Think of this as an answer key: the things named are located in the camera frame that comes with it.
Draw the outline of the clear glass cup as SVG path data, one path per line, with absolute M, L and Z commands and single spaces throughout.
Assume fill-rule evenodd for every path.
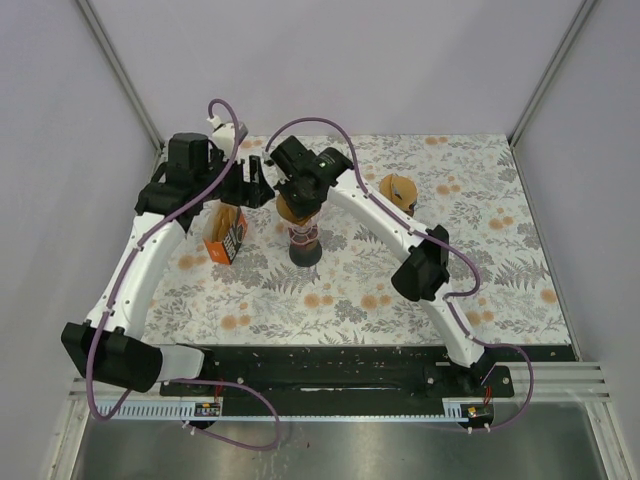
M 290 243 L 296 247 L 306 247 L 315 242 L 319 234 L 318 219 L 319 213 L 306 218 L 302 224 L 285 220 Z

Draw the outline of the orange coffee filter box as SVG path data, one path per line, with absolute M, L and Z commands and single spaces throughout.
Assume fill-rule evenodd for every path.
M 215 203 L 202 231 L 202 240 L 210 259 L 221 265 L 231 265 L 248 230 L 240 207 Z

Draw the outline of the brown paper coffee filter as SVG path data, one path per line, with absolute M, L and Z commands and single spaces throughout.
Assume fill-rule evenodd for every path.
M 408 177 L 389 174 L 379 183 L 380 193 L 409 216 L 413 216 L 418 199 L 415 183 Z

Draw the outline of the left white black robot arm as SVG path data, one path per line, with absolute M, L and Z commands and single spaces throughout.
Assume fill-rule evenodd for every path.
M 83 378 L 144 393 L 175 378 L 205 395 L 217 382 L 196 347 L 142 342 L 150 300 L 168 260 L 206 202 L 260 208 L 275 196 L 261 160 L 229 158 L 247 135 L 224 124 L 211 135 L 176 133 L 167 159 L 139 193 L 130 237 L 100 300 L 81 323 L 67 323 L 61 342 Z

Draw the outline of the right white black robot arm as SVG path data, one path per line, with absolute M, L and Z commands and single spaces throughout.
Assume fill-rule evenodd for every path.
M 457 366 L 457 388 L 469 396 L 491 382 L 486 347 L 475 338 L 453 291 L 448 272 L 447 231 L 426 225 L 403 213 L 366 184 L 355 159 L 329 147 L 316 154 L 290 136 L 267 154 L 278 169 L 276 189 L 297 217 L 307 216 L 326 201 L 353 215 L 381 240 L 400 262 L 391 282 L 405 299 L 424 309 Z

